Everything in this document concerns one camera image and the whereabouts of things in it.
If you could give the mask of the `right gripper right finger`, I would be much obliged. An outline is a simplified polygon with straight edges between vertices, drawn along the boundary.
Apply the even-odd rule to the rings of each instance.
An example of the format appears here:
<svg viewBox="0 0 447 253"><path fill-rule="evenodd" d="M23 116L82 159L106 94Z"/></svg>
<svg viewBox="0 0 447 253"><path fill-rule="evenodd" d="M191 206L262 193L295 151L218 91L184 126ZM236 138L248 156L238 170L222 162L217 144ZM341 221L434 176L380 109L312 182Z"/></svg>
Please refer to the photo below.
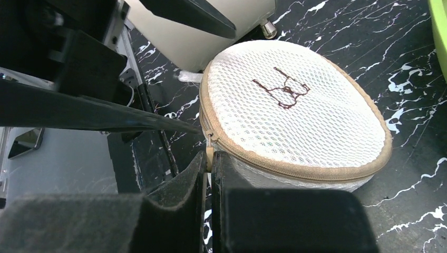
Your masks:
<svg viewBox="0 0 447 253"><path fill-rule="evenodd" d="M342 190L256 188L214 154L214 252L379 252L360 201Z"/></svg>

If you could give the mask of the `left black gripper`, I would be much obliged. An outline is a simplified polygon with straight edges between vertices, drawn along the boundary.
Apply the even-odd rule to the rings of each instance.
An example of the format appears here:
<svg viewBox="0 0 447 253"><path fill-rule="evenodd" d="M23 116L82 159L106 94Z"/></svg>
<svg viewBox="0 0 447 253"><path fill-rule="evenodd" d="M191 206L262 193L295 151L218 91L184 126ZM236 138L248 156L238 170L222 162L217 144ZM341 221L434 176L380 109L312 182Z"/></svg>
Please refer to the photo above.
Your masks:
<svg viewBox="0 0 447 253"><path fill-rule="evenodd" d="M141 83L129 11L126 1L1 1L1 126L198 134L124 106Z"/></svg>

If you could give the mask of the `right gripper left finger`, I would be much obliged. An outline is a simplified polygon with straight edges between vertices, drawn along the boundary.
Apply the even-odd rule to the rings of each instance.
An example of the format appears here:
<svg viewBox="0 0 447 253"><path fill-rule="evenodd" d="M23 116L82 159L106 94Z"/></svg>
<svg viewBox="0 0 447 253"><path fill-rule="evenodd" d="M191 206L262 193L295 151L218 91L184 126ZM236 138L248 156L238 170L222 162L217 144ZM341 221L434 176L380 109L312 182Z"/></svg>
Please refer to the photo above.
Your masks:
<svg viewBox="0 0 447 253"><path fill-rule="evenodd" d="M41 194L1 215L1 252L202 252L206 155L153 191Z"/></svg>

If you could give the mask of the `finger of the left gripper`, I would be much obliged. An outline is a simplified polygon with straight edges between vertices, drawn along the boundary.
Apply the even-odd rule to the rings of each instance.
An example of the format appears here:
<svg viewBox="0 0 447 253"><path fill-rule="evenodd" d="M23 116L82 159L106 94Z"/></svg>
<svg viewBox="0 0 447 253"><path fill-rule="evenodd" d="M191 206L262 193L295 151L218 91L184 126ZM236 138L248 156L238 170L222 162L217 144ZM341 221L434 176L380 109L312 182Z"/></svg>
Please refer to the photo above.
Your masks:
<svg viewBox="0 0 447 253"><path fill-rule="evenodd" d="M158 17L198 30L233 39L237 29L208 1L200 0L142 0L143 6Z"/></svg>

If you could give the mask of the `beige mesh cylindrical laundry bag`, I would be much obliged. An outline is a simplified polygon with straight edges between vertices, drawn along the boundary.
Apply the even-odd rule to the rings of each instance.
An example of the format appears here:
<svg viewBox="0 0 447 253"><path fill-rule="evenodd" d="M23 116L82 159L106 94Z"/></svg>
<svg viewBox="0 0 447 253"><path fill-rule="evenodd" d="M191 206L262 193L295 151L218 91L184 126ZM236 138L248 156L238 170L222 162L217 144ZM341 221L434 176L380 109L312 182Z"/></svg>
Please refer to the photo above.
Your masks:
<svg viewBox="0 0 447 253"><path fill-rule="evenodd" d="M370 96L307 47L255 40L217 54L202 73L199 120L207 161L229 154L257 188L355 191L392 155L392 135Z"/></svg>

